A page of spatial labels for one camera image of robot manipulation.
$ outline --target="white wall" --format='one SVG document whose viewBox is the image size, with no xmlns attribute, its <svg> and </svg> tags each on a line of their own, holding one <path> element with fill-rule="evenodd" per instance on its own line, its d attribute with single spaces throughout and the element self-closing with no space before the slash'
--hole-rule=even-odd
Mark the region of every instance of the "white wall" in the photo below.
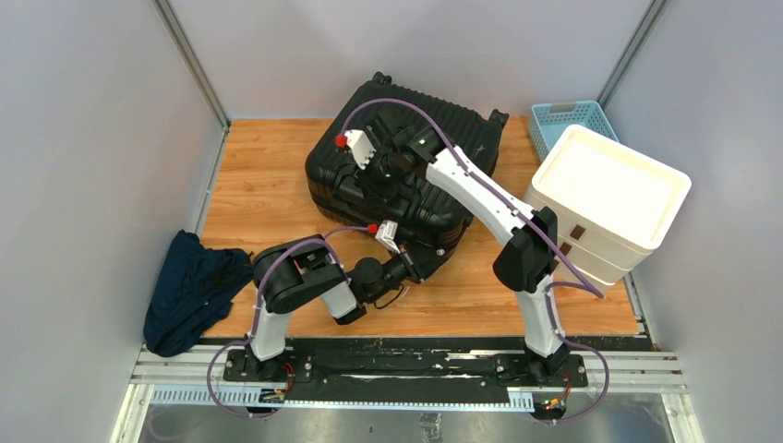
<svg viewBox="0 0 783 443">
<path fill-rule="evenodd" d="M 594 99 L 649 0 L 172 0 L 233 118 L 334 116 L 381 70 L 488 114 Z"/>
<path fill-rule="evenodd" d="M 0 441 L 107 441 L 222 133 L 151 2 L 0 11 Z"/>
<path fill-rule="evenodd" d="M 636 276 L 710 443 L 780 441 L 780 17 L 780 2 L 670 2 L 608 106 L 621 141 L 693 180 Z"/>
</svg>

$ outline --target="blue plastic basket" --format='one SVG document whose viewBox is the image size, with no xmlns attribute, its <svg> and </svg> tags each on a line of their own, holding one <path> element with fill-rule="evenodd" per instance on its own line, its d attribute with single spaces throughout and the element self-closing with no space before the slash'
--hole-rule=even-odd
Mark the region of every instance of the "blue plastic basket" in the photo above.
<svg viewBox="0 0 783 443">
<path fill-rule="evenodd" d="M 598 134 L 617 140 L 601 105 L 592 100 L 569 103 L 534 104 L 533 116 L 527 126 L 541 161 L 555 147 L 558 138 L 570 125 L 582 125 Z"/>
</svg>

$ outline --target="dark blue cloth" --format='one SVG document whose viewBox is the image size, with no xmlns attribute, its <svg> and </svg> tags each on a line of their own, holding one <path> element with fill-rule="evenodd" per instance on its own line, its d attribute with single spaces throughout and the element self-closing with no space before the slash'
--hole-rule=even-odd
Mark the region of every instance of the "dark blue cloth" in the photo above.
<svg viewBox="0 0 783 443">
<path fill-rule="evenodd" d="M 242 249 L 206 249 L 194 233 L 177 233 L 147 310 L 147 349 L 163 357 L 190 349 L 204 330 L 228 317 L 231 300 L 252 278 Z"/>
</svg>

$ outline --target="black suitcase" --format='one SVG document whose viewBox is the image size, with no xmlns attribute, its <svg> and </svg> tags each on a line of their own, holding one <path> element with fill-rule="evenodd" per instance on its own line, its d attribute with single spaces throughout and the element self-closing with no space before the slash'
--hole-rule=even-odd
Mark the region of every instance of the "black suitcase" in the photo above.
<svg viewBox="0 0 783 443">
<path fill-rule="evenodd" d="M 345 151 L 337 150 L 335 137 L 356 106 L 377 98 L 400 99 L 422 108 L 486 174 L 492 175 L 498 160 L 500 135 L 508 115 L 494 110 L 488 120 L 477 112 L 421 92 L 392 84 L 392 78 L 376 73 L 362 85 L 337 115 L 315 149 L 307 156 L 310 195 L 325 216 L 346 225 L 366 225 L 390 219 L 399 223 L 396 239 L 418 251 L 422 277 L 432 274 L 452 254 L 473 219 L 459 202 L 422 178 L 411 175 L 405 192 L 381 205 L 368 205 L 356 179 L 358 167 Z M 386 114 L 400 125 L 424 129 L 427 123 L 414 111 L 390 103 L 361 111 L 349 129 L 365 129 L 376 116 Z"/>
</svg>

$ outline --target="wooden tabletop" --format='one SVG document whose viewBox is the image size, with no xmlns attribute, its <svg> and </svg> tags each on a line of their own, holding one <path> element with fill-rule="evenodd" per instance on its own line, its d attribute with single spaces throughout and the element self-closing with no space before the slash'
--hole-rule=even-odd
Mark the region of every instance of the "wooden tabletop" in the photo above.
<svg viewBox="0 0 783 443">
<path fill-rule="evenodd" d="M 339 226 L 322 216 L 310 199 L 305 158 L 329 119 L 234 121 L 212 195 L 202 243 L 259 252 L 280 243 Z M 527 119 L 514 117 L 503 131 L 493 178 L 523 196 L 539 165 L 527 135 Z M 347 269 L 362 257 L 385 261 L 383 247 L 360 233 L 330 238 Z M 426 283 L 383 310 L 369 306 L 357 322 L 338 326 L 320 300 L 294 312 L 290 336 L 497 336 L 524 334 L 513 293 L 492 272 L 500 245 L 474 222 L 454 256 Z M 241 336 L 252 319 L 255 290 L 249 284 L 234 299 L 231 315 L 206 336 Z M 625 288 L 618 283 L 604 300 L 557 288 L 560 320 L 568 334 L 638 332 Z"/>
</svg>

